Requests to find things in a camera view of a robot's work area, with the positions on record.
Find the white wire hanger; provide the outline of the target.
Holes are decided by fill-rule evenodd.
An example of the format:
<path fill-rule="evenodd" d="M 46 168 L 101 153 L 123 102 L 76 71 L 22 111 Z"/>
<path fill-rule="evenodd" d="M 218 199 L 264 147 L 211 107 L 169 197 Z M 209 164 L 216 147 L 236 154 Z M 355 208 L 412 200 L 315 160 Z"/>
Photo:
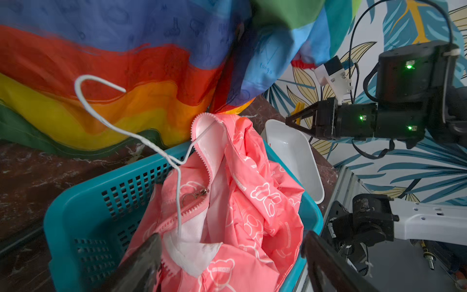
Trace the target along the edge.
<path fill-rule="evenodd" d="M 108 127 L 109 129 L 117 132 L 117 133 L 120 133 L 122 135 L 125 135 L 125 136 L 128 136 L 128 137 L 132 137 L 132 138 L 135 138 L 139 141 L 141 141 L 145 146 L 149 147 L 150 149 L 154 150 L 157 154 L 161 155 L 163 158 L 166 159 L 166 161 L 170 164 L 170 166 L 172 166 L 176 171 L 177 171 L 177 174 L 178 174 L 178 177 L 177 177 L 177 186 L 176 186 L 176 208 L 177 208 L 177 233 L 178 233 L 178 236 L 181 237 L 182 236 L 182 214 L 181 214 L 181 201 L 180 201 L 180 194 L 181 194 L 181 178 L 182 178 L 182 175 L 181 175 L 181 169 L 180 169 L 180 165 L 184 165 L 187 160 L 188 160 L 188 155 L 191 153 L 192 149 L 194 148 L 194 146 L 208 133 L 208 131 L 211 130 L 211 128 L 214 127 L 215 125 L 215 122 L 212 122 L 190 145 L 189 145 L 189 149 L 186 153 L 186 156 L 184 158 L 183 161 L 173 157 L 173 156 L 170 156 L 168 155 L 165 151 L 163 151 L 160 147 L 158 147 L 156 144 L 152 143 L 151 141 L 149 141 L 147 138 L 141 136 L 141 135 L 138 135 L 136 133 L 132 133 L 132 132 L 129 132 L 129 131 L 125 131 L 121 128 L 118 128 L 116 126 L 114 126 L 113 124 L 111 124 L 110 122 L 108 122 L 104 117 L 102 117 L 100 114 L 98 114 L 98 112 L 96 112 L 94 110 L 94 108 L 88 103 L 88 101 L 86 100 L 85 96 L 83 95 L 83 92 L 82 92 L 82 89 L 81 89 L 81 85 L 83 82 L 85 81 L 94 81 L 94 82 L 98 82 L 98 83 L 101 83 L 103 85 L 106 85 L 114 90 L 117 90 L 117 91 L 120 91 L 122 93 L 126 93 L 126 89 L 121 87 L 121 86 L 118 86 L 118 85 L 115 85 L 111 82 L 109 82 L 108 80 L 105 80 L 105 79 L 102 79 L 100 77 L 97 77 L 97 76 L 94 76 L 94 75 L 89 75 L 89 74 L 85 74 L 85 75 L 81 75 L 80 77 L 78 77 L 75 82 L 74 82 L 74 91 L 76 93 L 76 96 L 77 98 L 79 99 L 79 101 L 81 102 L 81 104 L 84 106 L 84 109 L 94 118 L 96 118 L 100 123 L 102 123 L 104 126 Z"/>

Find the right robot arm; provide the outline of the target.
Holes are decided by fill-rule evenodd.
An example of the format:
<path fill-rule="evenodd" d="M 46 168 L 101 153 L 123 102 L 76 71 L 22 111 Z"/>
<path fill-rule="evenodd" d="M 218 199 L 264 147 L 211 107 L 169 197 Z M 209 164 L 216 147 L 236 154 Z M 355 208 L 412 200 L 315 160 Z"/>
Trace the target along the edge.
<path fill-rule="evenodd" d="M 450 41 L 431 41 L 380 54 L 364 79 L 377 80 L 366 104 L 340 104 L 333 97 L 318 101 L 287 118 L 286 124 L 312 137 L 353 143 L 386 138 L 415 147 L 429 133 L 441 144 L 467 143 L 467 90 L 452 84 L 460 49 Z M 428 240 L 457 245 L 467 242 L 467 217 L 455 209 L 400 203 L 386 195 L 364 193 L 328 222 L 330 245 L 337 251 L 384 241 Z"/>

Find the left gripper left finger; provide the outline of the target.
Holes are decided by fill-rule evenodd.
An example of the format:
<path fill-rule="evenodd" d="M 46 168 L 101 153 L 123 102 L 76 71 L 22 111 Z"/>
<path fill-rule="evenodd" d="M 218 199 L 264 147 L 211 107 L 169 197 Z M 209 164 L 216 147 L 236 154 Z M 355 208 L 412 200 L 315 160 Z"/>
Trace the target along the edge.
<path fill-rule="evenodd" d="M 161 271 L 162 239 L 157 233 L 150 236 L 97 292 L 151 292 L 157 286 Z"/>

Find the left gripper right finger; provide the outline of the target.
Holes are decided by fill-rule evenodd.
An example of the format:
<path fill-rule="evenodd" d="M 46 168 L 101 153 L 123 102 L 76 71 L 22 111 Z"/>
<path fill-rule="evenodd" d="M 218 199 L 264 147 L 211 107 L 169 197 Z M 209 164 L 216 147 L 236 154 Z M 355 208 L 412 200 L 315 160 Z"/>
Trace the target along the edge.
<path fill-rule="evenodd" d="M 306 234 L 300 256 L 306 259 L 315 292 L 375 292 L 327 242 L 314 231 Z"/>

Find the yellow clothespin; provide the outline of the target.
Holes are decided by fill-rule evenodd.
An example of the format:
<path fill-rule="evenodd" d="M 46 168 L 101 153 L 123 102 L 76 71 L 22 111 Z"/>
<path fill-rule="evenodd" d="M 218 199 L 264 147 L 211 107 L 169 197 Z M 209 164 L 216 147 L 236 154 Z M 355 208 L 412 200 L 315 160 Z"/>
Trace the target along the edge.
<path fill-rule="evenodd" d="M 296 104 L 296 107 L 295 107 L 295 110 L 292 112 L 292 114 L 297 114 L 299 112 L 301 112 L 302 110 L 304 110 L 306 107 L 306 104 L 303 103 L 303 102 L 298 102 Z M 301 123 L 301 118 L 297 118 L 296 121 L 295 121 L 296 124 L 300 125 Z"/>

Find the pink bear-print jacket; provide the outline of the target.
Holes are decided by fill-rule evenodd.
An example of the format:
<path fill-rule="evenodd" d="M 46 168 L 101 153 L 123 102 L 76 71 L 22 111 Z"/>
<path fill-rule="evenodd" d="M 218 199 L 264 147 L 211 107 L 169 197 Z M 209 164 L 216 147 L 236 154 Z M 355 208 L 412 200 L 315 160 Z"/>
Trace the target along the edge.
<path fill-rule="evenodd" d="M 276 292 L 302 244 L 304 189 L 270 161 L 252 122 L 200 114 L 187 161 L 155 186 L 124 255 L 162 239 L 163 292 Z"/>

